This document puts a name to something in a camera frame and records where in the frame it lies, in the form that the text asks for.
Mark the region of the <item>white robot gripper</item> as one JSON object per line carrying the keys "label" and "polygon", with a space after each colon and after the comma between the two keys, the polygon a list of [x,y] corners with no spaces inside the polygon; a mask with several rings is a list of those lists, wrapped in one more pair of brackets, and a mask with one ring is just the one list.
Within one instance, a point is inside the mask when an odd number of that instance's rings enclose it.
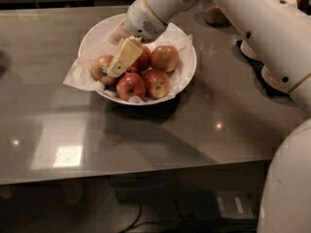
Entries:
{"label": "white robot gripper", "polygon": [[166,28],[167,24],[157,17],[147,0],[136,0],[127,10],[125,20],[118,24],[108,38],[109,43],[114,46],[121,39],[125,40],[111,61],[107,74],[112,78],[121,76],[142,54],[141,41],[154,42]]}

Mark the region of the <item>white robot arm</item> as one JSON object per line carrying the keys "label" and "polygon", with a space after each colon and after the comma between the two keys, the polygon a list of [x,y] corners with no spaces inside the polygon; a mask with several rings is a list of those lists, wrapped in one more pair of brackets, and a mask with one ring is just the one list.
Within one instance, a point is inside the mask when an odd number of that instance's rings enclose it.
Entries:
{"label": "white robot arm", "polygon": [[[120,76],[177,13],[198,0],[136,0],[110,36],[120,50],[108,74]],[[311,112],[311,18],[285,0],[212,0],[292,100]],[[281,144],[270,164],[258,233],[311,233],[311,119]]]}

